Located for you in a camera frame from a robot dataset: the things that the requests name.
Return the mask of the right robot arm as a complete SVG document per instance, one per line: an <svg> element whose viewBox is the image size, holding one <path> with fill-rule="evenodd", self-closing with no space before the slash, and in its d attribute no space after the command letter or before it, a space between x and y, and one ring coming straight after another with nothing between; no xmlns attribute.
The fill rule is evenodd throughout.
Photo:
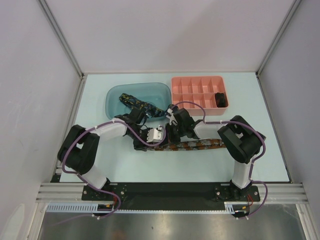
<svg viewBox="0 0 320 240"><path fill-rule="evenodd" d="M234 159L230 194L237 201L247 197L254 163L266 152L266 137L240 115L229 121L205 121L204 118L195 121L186 109L176 106L169 108L167 115L167 143L197 150L225 147Z"/></svg>

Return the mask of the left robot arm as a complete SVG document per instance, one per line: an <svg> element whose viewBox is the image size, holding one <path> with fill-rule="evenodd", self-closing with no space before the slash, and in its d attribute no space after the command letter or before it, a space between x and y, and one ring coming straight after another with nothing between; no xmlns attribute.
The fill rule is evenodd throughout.
<svg viewBox="0 0 320 240"><path fill-rule="evenodd" d="M91 128L73 125L57 154L62 171L76 175L84 183L93 186L93 194L98 199L107 199L111 193L108 186L110 180L95 164L99 143L101 139L108 141L125 135L139 139L140 123L146 118L143 110L134 107L130 113L117 115Z"/></svg>

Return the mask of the orange floral tie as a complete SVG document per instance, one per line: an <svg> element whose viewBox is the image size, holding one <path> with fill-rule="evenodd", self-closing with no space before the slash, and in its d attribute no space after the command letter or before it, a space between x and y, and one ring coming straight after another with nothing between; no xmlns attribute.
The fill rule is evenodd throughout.
<svg viewBox="0 0 320 240"><path fill-rule="evenodd" d="M164 145L148 147L148 151L198 151L224 149L226 145L221 139L198 139L183 142L170 142Z"/></svg>

